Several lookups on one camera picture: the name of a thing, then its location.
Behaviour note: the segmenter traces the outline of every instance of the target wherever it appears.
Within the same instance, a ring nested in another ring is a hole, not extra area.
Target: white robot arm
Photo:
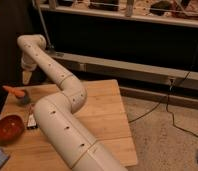
[[[72,115],[85,103],[87,93],[79,79],[43,50],[42,35],[18,38],[23,51],[22,67],[33,71],[38,65],[62,90],[40,99],[34,116],[42,132],[73,171],[127,171]]]

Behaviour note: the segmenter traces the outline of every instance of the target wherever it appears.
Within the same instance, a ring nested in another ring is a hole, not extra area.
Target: brown bowl
[[[9,142],[18,138],[24,131],[22,119],[17,115],[9,115],[0,120],[0,142]]]

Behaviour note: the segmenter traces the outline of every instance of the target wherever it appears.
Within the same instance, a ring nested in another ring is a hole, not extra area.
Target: floor
[[[122,97],[129,120],[148,110],[157,102]],[[198,110],[169,105],[175,124],[198,134]],[[198,171],[198,138],[172,125],[166,104],[160,104],[149,115],[130,124],[138,155],[138,165],[129,171]]]

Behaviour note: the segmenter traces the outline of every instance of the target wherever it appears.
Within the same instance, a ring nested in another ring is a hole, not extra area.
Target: black wall
[[[29,7],[29,0],[0,0],[0,111],[6,98],[1,86],[21,85],[21,52],[16,39],[33,33]]]
[[[57,12],[44,17],[57,51],[189,70],[198,43],[198,28]]]

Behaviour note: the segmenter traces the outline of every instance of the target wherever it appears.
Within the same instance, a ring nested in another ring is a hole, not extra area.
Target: cable
[[[161,102],[164,100],[164,98],[167,97],[166,111],[172,115],[173,126],[174,126],[175,128],[177,128],[177,129],[181,130],[181,131],[184,131],[184,132],[186,132],[186,133],[189,133],[190,135],[192,135],[192,136],[198,138],[198,134],[195,134],[195,133],[193,133],[193,132],[191,132],[191,131],[189,131],[189,130],[186,130],[186,129],[184,129],[184,128],[181,128],[181,127],[177,126],[177,125],[175,124],[175,114],[174,114],[173,112],[169,111],[169,101],[170,101],[170,94],[171,94],[171,92],[172,92],[172,89],[173,89],[175,86],[176,86],[176,87],[180,86],[180,85],[187,79],[187,77],[188,77],[189,74],[192,72],[192,69],[193,69],[193,67],[194,67],[194,65],[195,65],[195,62],[196,62],[196,59],[197,59],[197,55],[198,55],[198,43],[197,43],[197,46],[196,46],[196,49],[195,49],[195,52],[194,52],[194,55],[193,55],[193,58],[192,58],[192,64],[191,64],[191,66],[190,66],[190,70],[187,72],[187,74],[185,75],[185,77],[184,77],[183,79],[181,79],[181,81],[178,82],[177,84],[174,84],[174,83],[173,83],[173,80],[171,80],[171,82],[170,82],[171,84],[170,84],[170,87],[169,87],[169,90],[168,90],[167,95],[163,96],[163,97],[160,99],[160,101],[159,101],[152,109],[150,109],[148,112],[144,113],[143,115],[141,115],[141,116],[139,116],[139,117],[137,117],[137,118],[135,118],[135,119],[133,119],[133,120],[130,120],[128,123],[133,123],[133,122],[135,122],[135,121],[137,121],[137,120],[139,120],[139,119],[141,119],[141,118],[143,118],[143,117],[149,115],[150,113],[152,113],[152,112],[161,104]]]
[[[179,130],[181,130],[183,132],[186,132],[186,133],[198,138],[198,134],[196,134],[196,133],[194,133],[192,131],[186,130],[186,129],[182,128],[182,127],[179,127],[179,126],[177,126],[175,124],[175,114],[172,111],[169,110],[169,101],[170,101],[170,95],[168,95],[168,97],[167,97],[166,111],[172,115],[172,125],[175,128],[177,128],[177,129],[179,129]]]
[[[163,96],[163,97],[161,97],[161,99],[159,100],[159,102],[158,102],[153,108],[151,108],[149,111],[147,111],[147,112],[144,113],[143,115],[141,115],[141,116],[139,116],[139,117],[137,117],[137,118],[135,118],[135,119],[133,119],[133,120],[128,121],[128,123],[135,122],[135,121],[137,121],[137,120],[139,120],[139,119],[141,119],[141,118],[143,118],[143,117],[149,115],[150,113],[152,113],[155,109],[158,108],[158,106],[161,104],[161,102],[162,102],[162,101],[164,100],[164,98],[166,98],[166,97],[167,97],[166,95]]]

